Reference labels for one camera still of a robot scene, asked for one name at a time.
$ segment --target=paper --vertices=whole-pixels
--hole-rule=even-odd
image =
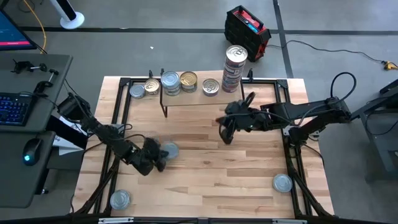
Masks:
[[[82,132],[83,134],[86,134],[83,130],[81,130],[81,125],[80,124],[74,124],[71,123],[69,121],[67,121],[64,117],[60,117],[60,121],[62,121],[63,123],[65,123],[66,125],[68,125],[69,127]],[[60,136],[56,136],[54,139],[54,142],[52,143],[53,146],[58,146],[60,148],[59,150],[59,155],[65,155],[71,152],[77,152],[80,150],[83,150],[82,148],[74,145],[72,142],[67,141],[63,138],[61,138]]]

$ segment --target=computer mouse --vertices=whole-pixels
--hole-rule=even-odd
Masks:
[[[42,140],[38,138],[33,138],[26,142],[24,152],[22,154],[22,160],[25,165],[32,166],[39,161],[41,143]]]

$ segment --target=yellow connector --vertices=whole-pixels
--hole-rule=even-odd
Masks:
[[[389,62],[389,61],[383,61],[382,64],[384,65],[384,69],[385,70],[398,70],[398,67],[396,64],[394,64],[394,62]]]

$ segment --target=yellow cable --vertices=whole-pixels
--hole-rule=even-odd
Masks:
[[[24,2],[25,2],[25,5],[29,8],[30,12],[36,17],[37,22],[39,22],[40,27],[42,28],[42,31],[43,31],[43,38],[44,38],[44,43],[43,43],[42,49],[45,50],[45,45],[46,45],[46,43],[47,43],[47,36],[45,35],[45,31],[44,31],[43,24],[42,24],[42,22],[40,21],[40,19],[37,17],[36,13],[33,11],[33,9],[30,7],[30,5],[26,2],[26,0],[24,0]]]

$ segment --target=gold can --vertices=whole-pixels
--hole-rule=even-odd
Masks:
[[[187,93],[193,93],[198,86],[198,77],[194,72],[184,72],[180,77],[181,87]]]
[[[160,90],[160,83],[154,78],[150,78],[145,82],[145,91],[150,95],[156,95]]]

